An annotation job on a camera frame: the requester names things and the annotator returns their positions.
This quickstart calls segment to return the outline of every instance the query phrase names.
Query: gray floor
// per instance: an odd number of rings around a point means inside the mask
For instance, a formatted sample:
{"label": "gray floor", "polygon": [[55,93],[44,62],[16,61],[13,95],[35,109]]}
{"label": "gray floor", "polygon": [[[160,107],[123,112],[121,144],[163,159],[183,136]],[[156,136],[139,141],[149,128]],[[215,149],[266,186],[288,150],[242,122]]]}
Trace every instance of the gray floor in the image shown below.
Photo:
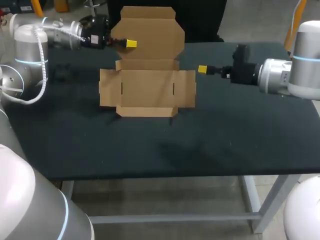
{"label": "gray floor", "polygon": [[[79,19],[90,14],[75,7],[72,13],[48,17]],[[226,42],[285,41],[298,0],[228,0],[219,34]],[[320,19],[320,2],[309,0],[303,20]],[[256,176],[261,202],[277,176]],[[77,181],[73,200],[88,215],[161,213],[240,213],[245,211],[237,177],[125,179]],[[263,235],[253,235],[246,221],[95,225],[97,240],[285,240],[283,207]]]}

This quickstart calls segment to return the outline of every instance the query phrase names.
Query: black table top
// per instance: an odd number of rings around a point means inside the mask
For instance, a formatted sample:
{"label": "black table top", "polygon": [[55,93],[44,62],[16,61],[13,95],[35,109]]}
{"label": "black table top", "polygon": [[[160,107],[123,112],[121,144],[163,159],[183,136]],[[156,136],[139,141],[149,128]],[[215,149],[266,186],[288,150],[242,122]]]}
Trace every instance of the black table top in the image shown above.
{"label": "black table top", "polygon": [[[251,44],[251,62],[288,58],[281,44]],[[182,70],[232,63],[233,43],[191,43]],[[99,107],[99,68],[113,50],[49,52],[48,90],[6,109],[29,163],[49,179],[278,175],[320,172],[320,119],[309,100],[260,93],[196,75],[195,109],[174,118],[121,118]],[[58,81],[57,65],[74,74]]]}

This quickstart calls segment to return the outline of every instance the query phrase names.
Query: flattened cardboard box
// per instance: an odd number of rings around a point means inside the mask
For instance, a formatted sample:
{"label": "flattened cardboard box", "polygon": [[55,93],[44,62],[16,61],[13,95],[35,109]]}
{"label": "flattened cardboard box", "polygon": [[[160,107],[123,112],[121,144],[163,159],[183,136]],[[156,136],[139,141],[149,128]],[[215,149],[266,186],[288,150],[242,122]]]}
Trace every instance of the flattened cardboard box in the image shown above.
{"label": "flattened cardboard box", "polygon": [[172,117],[195,107],[196,72],[179,70],[175,60],[185,46],[175,15],[171,7],[122,9],[111,35],[137,47],[118,50],[115,70],[100,69],[100,106],[116,107],[123,117]]}

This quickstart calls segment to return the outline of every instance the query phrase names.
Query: white cable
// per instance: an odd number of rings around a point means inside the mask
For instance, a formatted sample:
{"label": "white cable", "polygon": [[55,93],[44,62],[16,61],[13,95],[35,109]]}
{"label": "white cable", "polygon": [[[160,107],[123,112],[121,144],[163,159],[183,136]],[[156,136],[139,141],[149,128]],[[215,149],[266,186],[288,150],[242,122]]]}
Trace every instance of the white cable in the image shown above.
{"label": "white cable", "polygon": [[53,29],[53,30],[60,31],[60,32],[62,32],[62,33],[64,33],[64,34],[69,35],[70,37],[73,37],[73,38],[75,38],[75,39],[78,39],[78,40],[81,41],[81,42],[85,42],[85,41],[86,41],[85,38],[83,38],[83,37],[81,37],[81,36],[78,36],[78,35],[76,35],[76,34],[73,34],[73,33],[69,32],[69,31],[64,30],[64,29],[62,29],[62,28],[59,28],[59,27],[43,26],[43,28],[44,28],[44,29]]}
{"label": "white cable", "polygon": [[295,21],[295,15],[296,15],[296,11],[300,5],[302,0],[299,0],[297,5],[295,6],[294,10],[293,10],[293,16],[292,16],[292,23],[291,23],[291,37],[292,37],[292,33],[293,33],[293,29],[294,29],[294,21]]}
{"label": "white cable", "polygon": [[35,36],[35,38],[36,38],[36,40],[38,42],[39,51],[40,51],[41,68],[42,68],[42,79],[43,79],[41,90],[40,90],[38,96],[36,96],[34,99],[31,99],[31,100],[28,100],[28,101],[25,101],[25,100],[10,96],[10,95],[6,94],[4,91],[2,92],[3,96],[5,96],[10,101],[12,101],[14,103],[23,104],[23,105],[31,105],[31,104],[34,104],[35,102],[37,102],[44,95],[44,92],[45,92],[46,86],[47,86],[47,71],[46,71],[46,63],[45,63],[45,54],[44,54],[44,50],[42,48],[42,43],[41,43],[40,37],[38,35],[36,26],[32,27],[32,32],[33,32],[33,34],[34,34],[34,36]]}

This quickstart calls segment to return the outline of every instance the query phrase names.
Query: table frame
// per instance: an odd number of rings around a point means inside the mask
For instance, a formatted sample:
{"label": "table frame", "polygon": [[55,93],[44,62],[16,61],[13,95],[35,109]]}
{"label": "table frame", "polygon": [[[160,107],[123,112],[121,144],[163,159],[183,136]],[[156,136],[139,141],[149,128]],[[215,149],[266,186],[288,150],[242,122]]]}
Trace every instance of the table frame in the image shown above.
{"label": "table frame", "polygon": [[[196,222],[251,220],[254,234],[262,234],[296,185],[300,174],[279,175],[266,199],[260,204],[253,176],[241,176],[249,212],[240,214],[159,214],[159,215],[113,215],[90,216],[92,224]],[[75,181],[63,181],[61,191],[71,200]]]}

